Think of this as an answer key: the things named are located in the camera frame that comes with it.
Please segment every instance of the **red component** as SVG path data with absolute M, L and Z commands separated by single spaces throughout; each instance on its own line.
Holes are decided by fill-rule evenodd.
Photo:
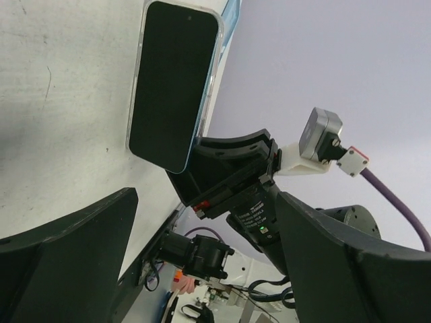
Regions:
M 202 209 L 208 209 L 211 205 L 209 204 L 209 202 L 207 200 L 200 202 L 198 205 L 196 205 L 195 207 L 193 207 L 194 212 L 198 212 Z

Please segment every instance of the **smartphone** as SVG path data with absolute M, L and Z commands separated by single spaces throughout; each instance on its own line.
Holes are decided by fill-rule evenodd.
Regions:
M 181 173 L 207 99 L 220 20 L 211 12 L 154 1 L 147 7 L 129 123 L 131 152 Z

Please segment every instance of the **screw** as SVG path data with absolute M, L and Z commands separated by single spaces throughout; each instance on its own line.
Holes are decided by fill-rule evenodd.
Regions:
M 341 143 L 341 141 L 339 139 L 332 140 L 332 146 L 334 146 L 334 147 L 338 147 L 340 143 Z

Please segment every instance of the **white surface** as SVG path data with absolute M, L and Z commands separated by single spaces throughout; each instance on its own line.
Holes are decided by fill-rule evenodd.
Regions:
M 233 137 L 266 127 L 283 147 L 299 140 L 313 107 L 336 112 L 345 147 L 431 230 L 431 2 L 245 1 L 232 41 L 209 135 Z M 382 237 L 422 249 L 414 230 L 362 178 L 328 174 L 278 178 L 314 207 L 360 204 Z M 192 218 L 228 244 L 257 254 L 220 217 Z
M 0 238 L 133 186 L 122 273 L 179 202 L 164 171 L 125 148 L 143 0 L 0 6 Z
M 224 271 L 228 278 L 220 281 L 223 285 L 248 287 L 252 282 L 260 279 L 280 281 L 284 276 L 272 265 L 253 259 L 235 250 L 235 253 L 226 259 Z M 274 286 L 262 284 L 255 288 L 256 291 L 268 295 L 281 293 L 286 286 Z

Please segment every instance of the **white wall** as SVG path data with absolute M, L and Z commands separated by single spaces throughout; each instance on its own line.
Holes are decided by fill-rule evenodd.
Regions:
M 267 128 L 297 141 L 314 106 L 338 113 L 344 145 L 372 158 L 370 169 L 431 230 L 431 2 L 244 1 L 211 137 Z M 329 174 L 279 178 L 314 207 L 361 204 L 383 238 L 422 248 L 408 222 L 362 178 Z M 224 219 L 200 221 L 255 254 Z

